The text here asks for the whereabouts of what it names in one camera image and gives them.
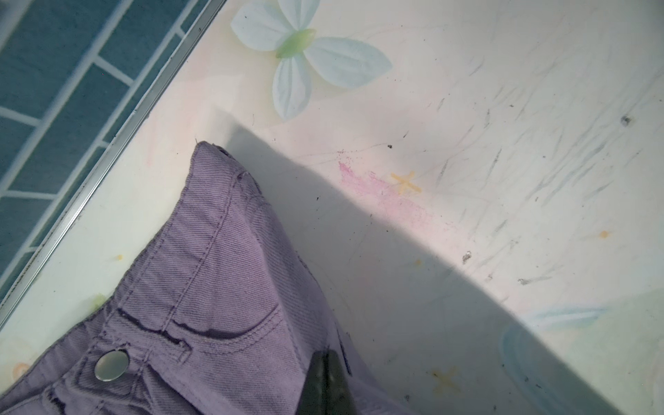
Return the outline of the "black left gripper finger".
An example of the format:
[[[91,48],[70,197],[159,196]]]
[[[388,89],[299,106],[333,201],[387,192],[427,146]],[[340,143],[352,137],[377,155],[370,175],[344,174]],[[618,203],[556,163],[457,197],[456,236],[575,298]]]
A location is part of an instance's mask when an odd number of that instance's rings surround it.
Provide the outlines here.
[[[335,350],[313,354],[297,404],[297,415],[356,415],[345,368]]]

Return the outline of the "purple trousers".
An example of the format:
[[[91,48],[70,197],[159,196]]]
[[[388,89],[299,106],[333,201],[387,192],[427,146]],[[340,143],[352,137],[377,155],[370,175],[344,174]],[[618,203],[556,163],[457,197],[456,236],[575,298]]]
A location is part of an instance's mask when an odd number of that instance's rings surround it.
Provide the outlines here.
[[[361,414],[403,414],[368,372],[249,172],[194,150],[171,217],[112,297],[1,398],[4,414],[292,414],[335,352]]]

